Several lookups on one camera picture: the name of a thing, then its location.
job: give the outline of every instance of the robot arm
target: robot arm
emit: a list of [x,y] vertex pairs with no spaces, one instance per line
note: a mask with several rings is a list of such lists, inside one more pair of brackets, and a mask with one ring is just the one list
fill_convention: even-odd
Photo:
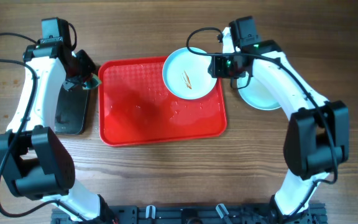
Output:
[[[285,54],[275,43],[272,46],[271,41],[268,41],[267,44],[257,42],[260,37],[254,27],[251,17],[238,19],[230,23],[230,27],[223,30],[223,53],[260,51],[261,56],[275,60],[279,58],[278,60],[281,64],[292,72],[295,78],[310,93],[320,109],[326,113],[330,130],[333,131],[336,140],[334,150],[337,155],[337,163],[345,162],[348,157],[349,141],[349,117],[346,106],[342,102],[330,103],[327,98],[312,89],[293,69]],[[212,60],[214,60],[211,62],[214,70],[211,70],[210,73],[212,76],[217,76],[216,70],[223,69],[217,68],[217,59]],[[245,63],[249,64],[248,70],[250,70],[252,78],[261,82],[268,89],[284,110],[288,120],[290,120],[286,144],[284,145],[284,156],[290,169],[282,187],[270,202],[272,208],[276,210],[276,214],[272,215],[273,217],[271,217],[270,221],[272,223],[281,223],[285,219],[284,217],[296,216],[293,212],[307,198],[305,205],[299,209],[298,213],[301,214],[305,211],[308,208],[311,196],[317,189],[317,187],[314,187],[315,181],[325,179],[329,175],[329,171],[332,170],[329,144],[326,139],[322,140],[324,136],[316,136],[315,129],[319,121],[315,111],[313,111],[315,107],[307,99],[304,91],[301,90],[293,77],[284,69],[266,60],[255,58],[251,63],[249,61],[245,61]],[[232,68],[234,74],[236,70],[244,72],[240,68],[246,67],[246,65],[241,64],[238,60],[234,60],[234,64],[235,68]],[[243,77],[239,72],[237,72],[237,75],[238,77]]]
[[[91,193],[75,179],[73,159],[52,131],[61,86],[66,90],[88,84],[96,70],[95,64],[80,50],[72,52],[69,24],[59,18],[42,21],[43,39],[27,47],[23,59],[37,74],[37,86],[29,120],[20,133],[15,153],[12,153],[2,173],[16,197],[27,197],[43,202],[59,201],[58,208],[73,221],[94,220],[112,222],[113,214],[99,195]],[[25,82],[19,106],[7,127],[0,134],[0,165],[8,151],[10,139],[16,135],[29,103],[33,76],[25,68]],[[22,159],[28,149],[37,154],[35,159]]]

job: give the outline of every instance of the wood grain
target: wood grain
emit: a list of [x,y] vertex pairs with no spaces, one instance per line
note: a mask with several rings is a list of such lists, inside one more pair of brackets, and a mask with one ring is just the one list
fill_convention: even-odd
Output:
[[[313,200],[326,203],[330,223],[358,223],[358,1],[6,1],[0,0],[0,32],[41,36],[40,20],[58,16],[77,29],[78,49],[93,60],[169,55],[200,27],[223,28],[253,15],[263,39],[275,39],[293,67],[318,92],[342,100],[351,117],[350,159],[334,186],[322,185]],[[20,59],[29,43],[0,38],[0,57]],[[192,45],[218,52],[214,35]],[[0,133],[19,102],[24,69],[0,63]],[[288,121],[283,111],[247,106],[224,82],[227,118],[214,139],[113,148],[99,138],[98,96],[92,92],[85,132],[60,136],[76,176],[110,205],[267,202],[287,166],[282,146]],[[14,198],[6,185],[1,200],[10,212],[37,205]],[[48,223],[52,206],[0,223]]]

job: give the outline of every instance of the white bowl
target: white bowl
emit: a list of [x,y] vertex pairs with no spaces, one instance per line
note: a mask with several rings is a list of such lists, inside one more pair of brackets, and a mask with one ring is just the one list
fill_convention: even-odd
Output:
[[[249,74],[244,78],[237,79],[237,87],[241,88],[248,82]],[[268,91],[268,89],[261,84],[255,78],[251,78],[250,83],[247,87],[239,90],[241,98],[251,105],[252,107],[259,110],[275,110],[280,108],[280,104]]]
[[[205,51],[192,47],[195,52]],[[174,51],[164,63],[162,78],[175,96],[194,100],[207,95],[215,86],[216,78],[208,73],[210,56],[196,55],[186,47]]]

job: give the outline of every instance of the tray rim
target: tray rim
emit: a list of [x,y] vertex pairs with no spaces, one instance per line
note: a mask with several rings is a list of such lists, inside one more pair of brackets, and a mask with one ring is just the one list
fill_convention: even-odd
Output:
[[223,108],[223,111],[221,112],[221,114],[224,117],[223,128],[220,132],[218,132],[216,134],[209,134],[209,135],[201,134],[201,135],[194,135],[194,136],[188,136],[188,137],[153,139],[153,140],[148,140],[148,141],[124,142],[124,143],[122,143],[122,142],[121,143],[113,143],[112,141],[108,140],[105,137],[104,121],[102,121],[102,119],[104,119],[103,75],[104,75],[104,72],[106,71],[106,69],[111,67],[111,64],[114,64],[114,65],[135,65],[135,64],[140,64],[140,63],[147,63],[147,62],[149,62],[149,60],[161,60],[162,62],[164,62],[167,58],[168,58],[168,56],[117,59],[117,60],[109,60],[109,61],[105,62],[102,66],[100,66],[98,76],[99,76],[100,80],[102,81],[102,84],[98,88],[99,136],[103,143],[105,143],[108,146],[112,146],[112,147],[139,146],[139,145],[143,145],[143,144],[155,144],[155,143],[160,143],[160,142],[172,142],[172,141],[185,141],[185,140],[192,140],[192,139],[213,138],[213,137],[220,136],[223,132],[225,132],[225,130],[227,128],[227,114],[226,114],[226,107],[225,107],[225,103],[224,103],[222,80],[220,78],[218,78],[218,80],[216,80],[215,88],[218,88],[218,94],[219,94],[219,98],[222,101],[222,108]]

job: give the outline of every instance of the metal base plate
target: metal base plate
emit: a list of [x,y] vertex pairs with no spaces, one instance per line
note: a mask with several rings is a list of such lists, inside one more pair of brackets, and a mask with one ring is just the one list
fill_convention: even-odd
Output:
[[81,134],[85,126],[90,91],[82,87],[66,91],[60,89],[55,117],[55,133]]
[[[230,221],[233,224],[268,224],[266,216],[269,211],[268,203],[244,204],[241,206],[226,206]],[[119,224],[186,224],[182,218],[184,210],[195,210],[198,218],[204,224],[224,224],[215,207],[157,207],[155,219],[146,219],[146,208],[136,206],[110,206],[118,216]],[[72,224],[69,216],[59,209],[52,210],[51,224]],[[325,204],[309,205],[309,213],[303,218],[290,222],[292,224],[327,224]]]

